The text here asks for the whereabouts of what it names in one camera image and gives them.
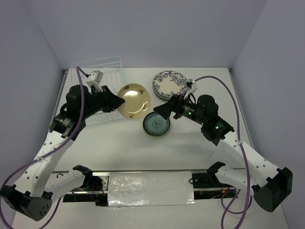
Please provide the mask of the teal green plate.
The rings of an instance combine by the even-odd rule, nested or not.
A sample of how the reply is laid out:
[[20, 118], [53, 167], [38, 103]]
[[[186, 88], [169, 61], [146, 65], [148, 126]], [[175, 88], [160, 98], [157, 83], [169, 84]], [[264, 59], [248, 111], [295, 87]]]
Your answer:
[[171, 123], [169, 119], [164, 119], [156, 112], [150, 112], [146, 115], [142, 122], [142, 127], [153, 127], [153, 128], [170, 128]]

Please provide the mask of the white pink plate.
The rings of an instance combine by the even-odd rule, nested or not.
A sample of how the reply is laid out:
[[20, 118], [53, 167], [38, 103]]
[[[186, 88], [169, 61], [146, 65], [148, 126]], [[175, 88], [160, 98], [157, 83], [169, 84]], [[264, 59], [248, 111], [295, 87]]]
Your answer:
[[169, 93], [165, 93], [163, 91], [160, 90], [155, 90], [153, 89], [153, 92], [161, 99], [164, 100], [170, 100], [172, 98], [172, 96], [175, 94], [173, 91], [169, 92]]

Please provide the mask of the dark green plate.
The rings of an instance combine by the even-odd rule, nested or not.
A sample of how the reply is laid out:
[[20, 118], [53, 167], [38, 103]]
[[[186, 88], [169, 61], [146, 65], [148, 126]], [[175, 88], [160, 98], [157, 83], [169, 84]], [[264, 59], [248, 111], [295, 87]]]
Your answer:
[[144, 127], [143, 128], [145, 133], [147, 133], [150, 136], [154, 136], [154, 137], [160, 137], [165, 135], [170, 128], [153, 128], [153, 127]]

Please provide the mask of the beige plate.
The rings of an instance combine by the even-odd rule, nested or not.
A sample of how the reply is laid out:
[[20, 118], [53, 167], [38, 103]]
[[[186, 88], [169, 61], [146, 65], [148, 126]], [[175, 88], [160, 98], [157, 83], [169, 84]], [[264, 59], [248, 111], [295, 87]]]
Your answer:
[[146, 115], [151, 105], [149, 92], [140, 84], [130, 83], [123, 86], [117, 94], [125, 102], [117, 109], [127, 119], [136, 120]]

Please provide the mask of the dark patterned plate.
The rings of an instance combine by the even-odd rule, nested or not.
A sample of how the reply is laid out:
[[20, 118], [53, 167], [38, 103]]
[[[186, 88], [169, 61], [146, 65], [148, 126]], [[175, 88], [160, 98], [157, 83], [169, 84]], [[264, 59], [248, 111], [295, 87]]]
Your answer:
[[152, 88], [165, 93], [173, 91], [175, 94], [180, 95], [186, 92], [184, 86], [186, 80], [186, 77], [179, 72], [162, 71], [153, 78]]

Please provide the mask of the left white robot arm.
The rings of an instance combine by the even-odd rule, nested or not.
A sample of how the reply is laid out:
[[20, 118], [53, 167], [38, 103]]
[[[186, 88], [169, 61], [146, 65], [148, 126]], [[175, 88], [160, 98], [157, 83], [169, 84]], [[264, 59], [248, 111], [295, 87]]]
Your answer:
[[107, 86], [92, 92], [86, 86], [72, 86], [33, 164], [13, 185], [4, 185], [0, 189], [4, 201], [17, 212], [39, 221], [50, 211], [52, 203], [66, 193], [75, 188], [88, 190], [94, 183], [101, 183], [92, 170], [81, 165], [74, 166], [55, 181], [48, 180], [63, 154], [85, 128], [86, 118], [99, 111], [112, 112], [124, 102]]

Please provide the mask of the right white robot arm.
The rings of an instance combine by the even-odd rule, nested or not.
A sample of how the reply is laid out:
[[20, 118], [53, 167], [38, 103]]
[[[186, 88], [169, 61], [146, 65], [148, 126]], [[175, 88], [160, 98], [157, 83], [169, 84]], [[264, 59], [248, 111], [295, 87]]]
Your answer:
[[224, 162], [214, 163], [207, 175], [208, 183], [217, 187], [230, 184], [253, 196], [265, 211], [273, 212], [291, 194], [293, 173], [269, 162], [247, 143], [238, 138], [234, 128], [218, 115], [219, 106], [210, 95], [199, 96], [192, 103], [182, 95], [172, 98], [153, 110], [164, 119], [175, 113], [174, 119], [184, 116], [201, 125], [203, 136], [227, 155], [245, 165], [245, 172], [235, 171]]

